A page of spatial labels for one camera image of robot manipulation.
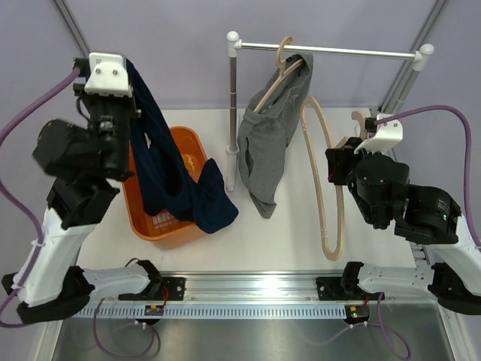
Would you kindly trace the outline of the grey cotton shorts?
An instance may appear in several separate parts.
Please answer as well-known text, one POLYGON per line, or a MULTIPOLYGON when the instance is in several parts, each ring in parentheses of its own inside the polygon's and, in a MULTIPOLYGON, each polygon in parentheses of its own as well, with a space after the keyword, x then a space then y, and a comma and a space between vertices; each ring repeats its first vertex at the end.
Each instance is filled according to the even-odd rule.
POLYGON ((240 178, 265 219, 271 218, 277 206, 274 196, 283 177, 286 148, 298 127, 301 106, 313 76, 311 54, 293 54, 287 65, 300 58, 304 63, 286 77, 259 113, 253 110, 279 72, 275 71, 265 87, 249 100, 237 134, 240 178))

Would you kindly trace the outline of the navy blue mesh shorts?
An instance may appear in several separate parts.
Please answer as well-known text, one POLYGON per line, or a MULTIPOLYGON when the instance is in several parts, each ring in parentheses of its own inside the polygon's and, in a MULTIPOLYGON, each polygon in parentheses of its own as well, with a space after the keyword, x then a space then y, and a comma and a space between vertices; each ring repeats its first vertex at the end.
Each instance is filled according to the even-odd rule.
POLYGON ((130 122, 130 143, 145 213, 155 216, 166 210, 207 234, 230 226, 239 210, 225 192, 216 161, 208 159, 199 179, 192 179, 148 86, 130 60, 126 68, 141 111, 141 116, 130 122))

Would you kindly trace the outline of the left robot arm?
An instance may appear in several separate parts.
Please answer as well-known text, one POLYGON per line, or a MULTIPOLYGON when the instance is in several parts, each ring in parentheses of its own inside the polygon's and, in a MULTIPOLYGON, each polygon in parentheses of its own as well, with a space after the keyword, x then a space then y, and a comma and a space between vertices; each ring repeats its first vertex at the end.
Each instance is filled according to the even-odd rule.
POLYGON ((129 169, 130 122, 140 116, 129 83, 126 58, 90 53, 76 58, 72 72, 16 115, 1 131, 6 138, 30 114, 71 86, 84 127, 55 119, 41 129, 33 157, 54 177, 42 220, 22 268, 2 278, 9 299, 17 299, 20 326, 65 320, 93 299, 109 296, 156 298, 162 276, 148 260, 101 271, 77 265, 83 242, 102 221, 129 169))

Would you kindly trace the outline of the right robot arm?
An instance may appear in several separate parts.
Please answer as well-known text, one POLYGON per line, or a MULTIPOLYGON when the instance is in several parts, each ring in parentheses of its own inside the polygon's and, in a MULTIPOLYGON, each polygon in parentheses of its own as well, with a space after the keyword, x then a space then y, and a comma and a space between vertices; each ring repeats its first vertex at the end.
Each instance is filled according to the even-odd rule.
POLYGON ((340 280, 341 292, 356 299, 362 293, 401 291, 425 294, 459 314, 480 314, 480 250, 467 218, 444 190, 414 185, 410 168, 381 152, 355 152, 360 138, 328 148, 328 181, 345 186, 364 221, 374 229, 393 224, 394 234, 432 249, 441 261, 428 267, 379 268, 349 262, 340 280))

